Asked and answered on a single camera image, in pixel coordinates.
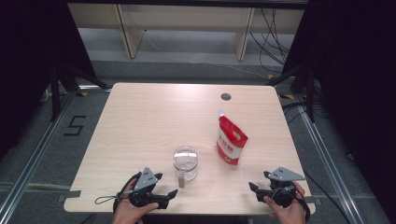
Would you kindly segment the pale wooden shelf unit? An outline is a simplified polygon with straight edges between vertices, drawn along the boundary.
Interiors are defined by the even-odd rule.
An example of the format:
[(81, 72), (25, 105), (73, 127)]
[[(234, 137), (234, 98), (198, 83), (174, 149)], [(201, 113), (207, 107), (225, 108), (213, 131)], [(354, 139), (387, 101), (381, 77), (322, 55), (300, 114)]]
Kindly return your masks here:
[(186, 7), (70, 3), (79, 28), (120, 30), (126, 55), (133, 59), (147, 30), (204, 31), (233, 34), (236, 59), (243, 61), (250, 33), (294, 35), (301, 9), (258, 7)]

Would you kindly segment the person's right hand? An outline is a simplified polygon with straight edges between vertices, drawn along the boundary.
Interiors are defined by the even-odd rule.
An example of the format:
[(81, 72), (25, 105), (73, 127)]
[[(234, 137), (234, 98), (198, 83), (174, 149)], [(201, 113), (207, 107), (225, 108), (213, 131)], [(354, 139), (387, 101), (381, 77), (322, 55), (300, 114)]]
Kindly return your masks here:
[(306, 224), (306, 212), (304, 207), (299, 203), (304, 198), (304, 189), (296, 181), (293, 181), (293, 185), (299, 193), (296, 195), (297, 200), (293, 200), (289, 207), (283, 208), (267, 196), (264, 196), (263, 200), (273, 210), (270, 217), (277, 218), (281, 224)]

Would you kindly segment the clear glass jar hinged lid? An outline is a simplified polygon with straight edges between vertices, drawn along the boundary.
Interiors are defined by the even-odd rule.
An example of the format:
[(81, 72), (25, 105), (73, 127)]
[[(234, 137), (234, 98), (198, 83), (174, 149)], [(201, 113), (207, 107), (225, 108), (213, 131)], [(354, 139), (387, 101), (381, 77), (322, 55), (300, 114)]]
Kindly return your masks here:
[(198, 154), (193, 147), (179, 147), (173, 156), (178, 186), (184, 189), (187, 182), (198, 174)]

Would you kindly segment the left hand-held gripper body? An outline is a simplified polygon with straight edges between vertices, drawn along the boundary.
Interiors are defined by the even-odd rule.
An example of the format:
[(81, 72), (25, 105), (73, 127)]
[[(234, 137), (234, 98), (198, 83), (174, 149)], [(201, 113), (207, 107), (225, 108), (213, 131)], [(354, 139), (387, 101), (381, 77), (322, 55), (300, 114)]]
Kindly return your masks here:
[(152, 193), (159, 181), (156, 180), (154, 175), (156, 174), (152, 173), (151, 170), (146, 167), (132, 186), (128, 198), (130, 203), (135, 207), (143, 207), (149, 203), (158, 202), (158, 197)]

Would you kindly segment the red white sugar pouch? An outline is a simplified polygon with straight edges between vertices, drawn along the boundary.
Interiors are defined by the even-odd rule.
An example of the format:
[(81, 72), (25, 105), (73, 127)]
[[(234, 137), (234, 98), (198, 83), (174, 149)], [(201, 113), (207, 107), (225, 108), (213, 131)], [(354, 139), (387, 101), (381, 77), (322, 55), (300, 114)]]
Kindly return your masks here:
[(217, 137), (217, 151), (219, 156), (226, 163), (237, 165), (247, 142), (248, 136), (220, 110)]

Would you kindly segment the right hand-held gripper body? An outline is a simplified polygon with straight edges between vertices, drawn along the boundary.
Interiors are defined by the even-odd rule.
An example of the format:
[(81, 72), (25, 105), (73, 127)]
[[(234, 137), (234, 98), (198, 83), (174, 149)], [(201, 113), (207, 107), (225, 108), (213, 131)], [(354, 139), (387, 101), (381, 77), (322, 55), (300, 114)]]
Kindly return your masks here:
[[(264, 189), (264, 196), (284, 208), (290, 206), (293, 200), (297, 200), (296, 195), (299, 193), (293, 181), (304, 180), (304, 177), (285, 167), (278, 167), (270, 173), (270, 190)], [(306, 207), (304, 200), (300, 200), (299, 203)]]

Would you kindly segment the metal floor rail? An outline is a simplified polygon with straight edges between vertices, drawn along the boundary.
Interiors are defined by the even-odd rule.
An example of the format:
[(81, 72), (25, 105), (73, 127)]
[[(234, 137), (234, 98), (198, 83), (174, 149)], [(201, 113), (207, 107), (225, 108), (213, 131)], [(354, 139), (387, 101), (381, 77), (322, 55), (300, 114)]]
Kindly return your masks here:
[(6, 224), (12, 216), (15, 208), (21, 200), (22, 194), (24, 193), (28, 183), (30, 182), (33, 174), (35, 173), (35, 170), (37, 169), (39, 163), (42, 161), (42, 158), (44, 157), (47, 149), (49, 148), (50, 142), (55, 136), (55, 133), (64, 118), (64, 113), (67, 107), (73, 101), (73, 98), (73, 93), (66, 94), (62, 102), (59, 114), (55, 117), (53, 121), (49, 123), (49, 126), (41, 137), (38, 145), (35, 147), (32, 156), (29, 158), (28, 162), (24, 166), (18, 179), (12, 185), (10, 191), (7, 194), (7, 197), (0, 204), (0, 222)]
[(361, 213), (357, 207), (352, 194), (347, 188), (347, 185), (340, 172), (338, 171), (330, 152), (328, 151), (321, 135), (319, 134), (316, 124), (308, 117), (308, 110), (304, 105), (298, 106), (299, 111), (302, 113), (304, 125), (311, 136), (319, 157), (324, 165), (324, 168), (332, 182), (332, 186), (338, 196), (340, 203), (345, 211), (347, 220), (350, 224), (364, 224)]

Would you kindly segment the black metal stand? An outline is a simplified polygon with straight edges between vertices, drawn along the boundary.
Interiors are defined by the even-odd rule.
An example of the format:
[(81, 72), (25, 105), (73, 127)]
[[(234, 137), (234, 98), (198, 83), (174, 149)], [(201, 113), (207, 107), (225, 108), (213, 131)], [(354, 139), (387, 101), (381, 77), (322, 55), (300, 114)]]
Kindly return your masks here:
[(312, 122), (314, 119), (314, 94), (315, 94), (315, 76), (313, 70), (309, 65), (298, 65), (288, 72), (283, 73), (280, 77), (277, 77), (267, 83), (267, 86), (275, 86), (284, 80), (294, 77), (294, 80), (290, 86), (290, 90), (293, 93), (301, 93), (305, 91), (305, 106), (307, 116)]
[(67, 92), (75, 92), (79, 90), (75, 77), (82, 77), (103, 90), (109, 90), (112, 88), (111, 85), (99, 80), (95, 73), (85, 73), (81, 69), (78, 69), (68, 63), (56, 63), (50, 70), (50, 87), (52, 93), (51, 121), (55, 121), (61, 113), (60, 85), (63, 84)]

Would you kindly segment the person's left hand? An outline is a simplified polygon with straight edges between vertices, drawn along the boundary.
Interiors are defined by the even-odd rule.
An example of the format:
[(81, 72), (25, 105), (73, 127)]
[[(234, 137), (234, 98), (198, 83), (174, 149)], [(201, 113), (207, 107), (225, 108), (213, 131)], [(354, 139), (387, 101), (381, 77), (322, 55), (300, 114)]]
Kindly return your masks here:
[(111, 224), (144, 224), (142, 217), (158, 206), (158, 203), (149, 203), (143, 207), (135, 207), (130, 203), (128, 196), (123, 194)]

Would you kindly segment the black curtain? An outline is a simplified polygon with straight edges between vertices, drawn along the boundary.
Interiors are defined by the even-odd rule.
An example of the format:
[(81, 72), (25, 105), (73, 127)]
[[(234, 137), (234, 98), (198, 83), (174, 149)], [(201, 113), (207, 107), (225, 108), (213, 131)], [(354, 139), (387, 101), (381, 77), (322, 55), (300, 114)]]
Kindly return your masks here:
[(0, 0), (0, 160), (51, 82), (95, 78), (66, 0)]
[(335, 127), (396, 224), (396, 0), (308, 0), (284, 68), (307, 58)]

